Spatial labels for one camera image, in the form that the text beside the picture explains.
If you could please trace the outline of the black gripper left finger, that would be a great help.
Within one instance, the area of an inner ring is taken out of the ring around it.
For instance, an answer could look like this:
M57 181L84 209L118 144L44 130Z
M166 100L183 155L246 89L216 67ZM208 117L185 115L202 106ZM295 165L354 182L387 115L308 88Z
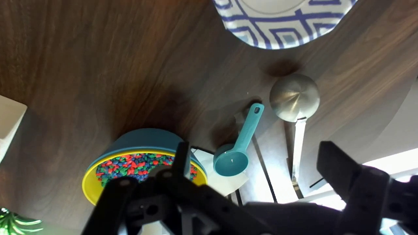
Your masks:
M82 235L138 235L153 223L161 223L172 235L226 235L209 206L214 192L187 178L189 164L189 144L180 143L172 165L155 170L145 182L132 177L111 181Z

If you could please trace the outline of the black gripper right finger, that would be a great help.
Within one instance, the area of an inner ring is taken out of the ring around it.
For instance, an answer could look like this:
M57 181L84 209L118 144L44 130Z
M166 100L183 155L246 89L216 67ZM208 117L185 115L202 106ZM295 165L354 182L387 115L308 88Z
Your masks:
M406 183L388 173L355 162L332 142L319 145L316 169L346 203L338 235L378 235L384 219L394 220L410 235L418 234L418 177Z

